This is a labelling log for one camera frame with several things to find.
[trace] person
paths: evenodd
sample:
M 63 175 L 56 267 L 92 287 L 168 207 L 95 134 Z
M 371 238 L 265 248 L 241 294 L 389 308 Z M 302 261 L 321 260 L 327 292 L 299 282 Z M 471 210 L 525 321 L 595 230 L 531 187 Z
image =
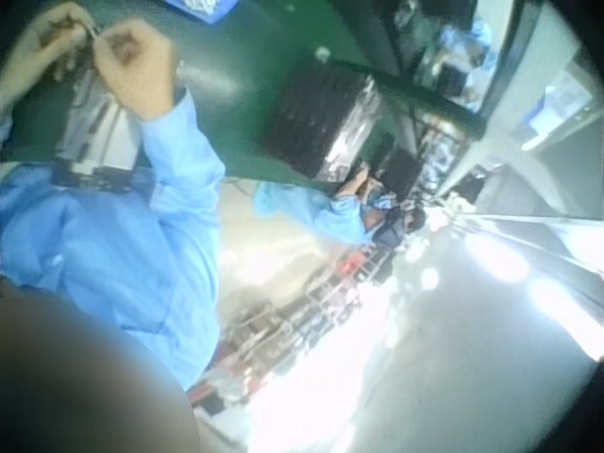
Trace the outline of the person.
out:
M 472 28 L 467 32 L 445 25 L 438 42 L 440 50 L 435 64 L 446 64 L 467 74 L 460 95 L 453 96 L 453 100 L 472 111 L 478 110 L 499 58 L 493 49 L 491 28 L 484 20 L 475 17 Z
M 368 244 L 384 225 L 388 210 L 395 206 L 389 194 L 369 203 L 376 185 L 369 177 L 369 167 L 363 165 L 333 197 L 314 189 L 265 181 L 256 189 L 253 204 L 260 216 L 282 211 L 305 227 L 341 243 Z M 414 212 L 405 214 L 407 233 L 422 226 L 414 217 Z
M 94 26 L 73 3 L 38 16 L 0 72 L 2 141 L 13 106 Z M 225 166 L 198 130 L 187 90 L 176 90 L 172 43 L 142 20 L 93 43 L 98 73 L 139 119 L 157 189 L 151 202 L 126 194 L 64 189 L 49 165 L 21 164 L 0 186 L 0 274 L 17 288 L 53 294 L 117 326 L 190 388 L 219 337 L 217 186 Z

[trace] workbench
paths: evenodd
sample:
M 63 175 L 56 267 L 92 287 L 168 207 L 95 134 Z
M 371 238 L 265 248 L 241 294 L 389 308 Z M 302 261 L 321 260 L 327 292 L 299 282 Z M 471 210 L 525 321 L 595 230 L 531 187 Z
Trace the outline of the workbench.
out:
M 198 124 L 229 176 L 304 183 L 303 176 L 260 146 L 280 91 L 294 68 L 319 45 L 335 59 L 366 64 L 328 0 L 241 0 L 215 25 L 160 0 L 78 3 L 101 25 L 139 16 L 174 41 L 189 68 Z M 25 16 L 33 12 L 20 8 L 17 14 L 23 17 L 10 20 L 25 23 Z M 56 83 L 46 76 L 16 107 L 3 159 L 51 159 L 66 121 L 72 85 L 69 78 Z

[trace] glove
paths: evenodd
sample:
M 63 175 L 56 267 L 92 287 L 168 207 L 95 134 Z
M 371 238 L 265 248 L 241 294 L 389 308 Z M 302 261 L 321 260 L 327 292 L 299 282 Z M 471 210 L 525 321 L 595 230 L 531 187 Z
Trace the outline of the glove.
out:
M 94 20 L 75 3 L 66 3 L 38 16 L 17 40 L 0 71 L 0 119 L 57 62 L 55 79 L 76 66 L 76 51 L 86 41 Z
M 174 107 L 174 47 L 145 21 L 106 30 L 94 42 L 94 62 L 118 101 L 141 119 L 158 119 Z

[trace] blue container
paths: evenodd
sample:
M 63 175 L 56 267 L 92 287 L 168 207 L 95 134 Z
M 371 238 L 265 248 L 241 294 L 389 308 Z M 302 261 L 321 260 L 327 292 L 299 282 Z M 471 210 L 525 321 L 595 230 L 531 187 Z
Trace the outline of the blue container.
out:
M 234 7 L 237 5 L 239 0 L 220 0 L 218 5 L 216 6 L 216 10 L 212 14 L 207 14 L 204 11 L 197 11 L 195 9 L 191 9 L 185 5 L 182 0 L 165 0 L 170 5 L 177 7 L 178 9 L 182 9 L 189 14 L 198 17 L 204 22 L 208 24 L 215 24 L 224 16 L 226 16 Z

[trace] electronic component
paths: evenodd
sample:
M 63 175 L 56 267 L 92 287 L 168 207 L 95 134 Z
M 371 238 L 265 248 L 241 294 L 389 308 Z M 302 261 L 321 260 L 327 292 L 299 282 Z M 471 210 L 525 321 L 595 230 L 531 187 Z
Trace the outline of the electronic component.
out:
M 141 147 L 140 130 L 106 88 L 92 58 L 78 71 L 75 97 L 54 162 L 53 183 L 127 192 Z

